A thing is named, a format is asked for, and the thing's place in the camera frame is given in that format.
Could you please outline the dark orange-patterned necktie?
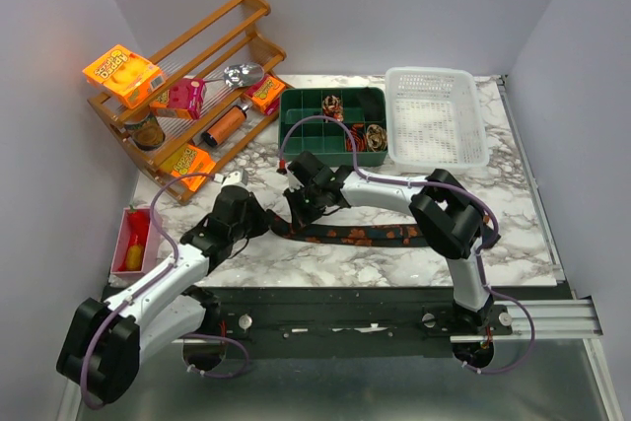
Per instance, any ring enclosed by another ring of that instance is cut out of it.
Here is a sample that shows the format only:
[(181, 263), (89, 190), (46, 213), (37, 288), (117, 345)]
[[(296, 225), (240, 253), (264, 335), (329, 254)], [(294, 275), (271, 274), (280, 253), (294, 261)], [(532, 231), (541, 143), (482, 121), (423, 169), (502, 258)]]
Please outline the dark orange-patterned necktie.
[(389, 224), (353, 227), (309, 224), (295, 229), (290, 222), (271, 210), (267, 211), (267, 218), (269, 229), (273, 234), (296, 242), (392, 248), (428, 246), (417, 225)]

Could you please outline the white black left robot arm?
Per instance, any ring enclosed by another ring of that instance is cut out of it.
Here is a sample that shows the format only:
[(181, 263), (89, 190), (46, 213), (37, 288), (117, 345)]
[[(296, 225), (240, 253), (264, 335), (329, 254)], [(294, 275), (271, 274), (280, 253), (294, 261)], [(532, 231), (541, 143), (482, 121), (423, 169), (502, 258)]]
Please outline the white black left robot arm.
[(136, 378), (142, 333), (185, 290), (229, 259), (235, 244), (268, 230), (266, 214), (242, 184), (221, 187), (213, 208), (182, 235), (172, 254), (113, 298), (85, 300), (73, 314), (57, 372), (79, 386), (82, 401), (100, 409)]

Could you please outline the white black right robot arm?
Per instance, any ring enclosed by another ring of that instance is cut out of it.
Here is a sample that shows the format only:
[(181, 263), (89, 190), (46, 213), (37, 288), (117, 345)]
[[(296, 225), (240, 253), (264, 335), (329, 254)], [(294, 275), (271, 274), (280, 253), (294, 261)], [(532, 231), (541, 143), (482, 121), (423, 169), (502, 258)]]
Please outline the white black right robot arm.
[(436, 169), (419, 181), (369, 174), (350, 166), (334, 171), (304, 152), (288, 168), (285, 196), (292, 220), (310, 224), (328, 207), (372, 207), (414, 218), (421, 237), (445, 258), (454, 287), (454, 322), (467, 334), (489, 322), (493, 296), (481, 262), (485, 212), (449, 172)]

